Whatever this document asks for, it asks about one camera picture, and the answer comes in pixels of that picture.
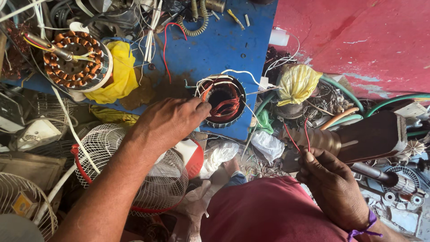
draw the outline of hand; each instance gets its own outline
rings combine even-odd
[[[147,107],[124,139],[145,145],[158,158],[196,129],[211,108],[198,97],[164,99]]]
[[[307,149],[297,180],[309,187],[321,210],[344,230],[362,230],[369,225],[369,208],[350,168],[323,149]]]

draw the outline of purple wrist band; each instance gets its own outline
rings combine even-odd
[[[348,233],[348,242],[351,242],[352,238],[356,235],[359,234],[363,234],[363,233],[367,233],[369,235],[377,235],[379,237],[382,237],[383,235],[380,233],[375,233],[375,232],[371,232],[368,231],[368,229],[370,229],[370,227],[372,227],[375,223],[376,223],[376,215],[372,212],[372,210],[369,209],[369,226],[367,226],[367,228],[365,228],[364,230],[352,230],[351,232]]]

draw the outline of foot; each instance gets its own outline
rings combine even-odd
[[[240,171],[236,157],[223,163],[227,175],[231,177],[235,171]]]

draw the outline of white plastic bag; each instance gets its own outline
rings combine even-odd
[[[210,148],[205,151],[203,166],[199,173],[201,179],[209,179],[222,162],[233,159],[239,151],[239,145],[231,141],[212,141],[209,146]]]
[[[251,138],[251,144],[257,148],[264,157],[273,165],[276,158],[281,157],[285,145],[282,141],[268,134],[264,130],[257,130]]]

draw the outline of yellow plastic bag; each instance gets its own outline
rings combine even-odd
[[[136,58],[130,53],[130,45],[126,42],[115,41],[107,44],[114,60],[113,79],[114,82],[109,86],[84,93],[88,99],[95,100],[99,104],[114,103],[118,98],[127,96],[139,85],[133,65]]]
[[[100,106],[91,105],[90,111],[104,124],[119,124],[125,129],[131,128],[140,117],[115,109],[106,109]]]
[[[283,65],[277,82],[278,86],[283,87],[278,91],[281,98],[278,106],[304,102],[312,94],[322,75],[322,72],[314,71],[304,64]]]

